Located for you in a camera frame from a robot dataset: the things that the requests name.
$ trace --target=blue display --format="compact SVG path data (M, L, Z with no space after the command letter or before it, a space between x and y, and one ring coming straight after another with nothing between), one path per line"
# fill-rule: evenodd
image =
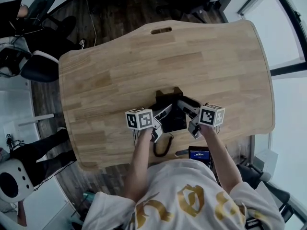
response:
M190 159L209 160L210 152L209 151L190 151Z

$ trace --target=person's leg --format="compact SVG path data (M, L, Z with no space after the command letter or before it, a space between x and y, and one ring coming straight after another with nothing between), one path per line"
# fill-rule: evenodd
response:
M28 176L33 184L37 186L41 184L45 179L51 176L57 170L63 168L65 165L71 161L76 161L75 154L73 150L68 152L63 152L53 159L41 161L33 164L31 167L25 167Z
M52 136L17 148L11 153L11 156L21 161L37 161L51 149L68 139L69 136L67 130L61 129L59 132Z

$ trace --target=white t-shirt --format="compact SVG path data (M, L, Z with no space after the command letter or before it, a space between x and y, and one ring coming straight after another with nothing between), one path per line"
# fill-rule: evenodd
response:
M277 207L247 183L227 194L205 164L179 159L148 169L148 191L137 204L98 192L82 229L243 230L250 217L265 230L284 229Z

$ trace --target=desk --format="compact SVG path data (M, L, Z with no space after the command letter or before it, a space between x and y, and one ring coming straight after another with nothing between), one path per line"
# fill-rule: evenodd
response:
M153 30L172 28L166 33ZM70 51L59 60L61 101L70 140L84 170L129 163L134 150L125 111L155 103L156 90L226 108L219 137L227 143L275 126L270 72L254 25L164 21L108 43ZM174 132L164 158L205 145L187 130ZM158 142L165 147L167 134Z

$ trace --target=white speaker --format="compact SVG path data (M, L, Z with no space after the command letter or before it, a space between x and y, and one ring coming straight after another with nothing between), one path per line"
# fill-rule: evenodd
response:
M33 192L33 185L18 159L0 163L0 198L8 203L19 202Z

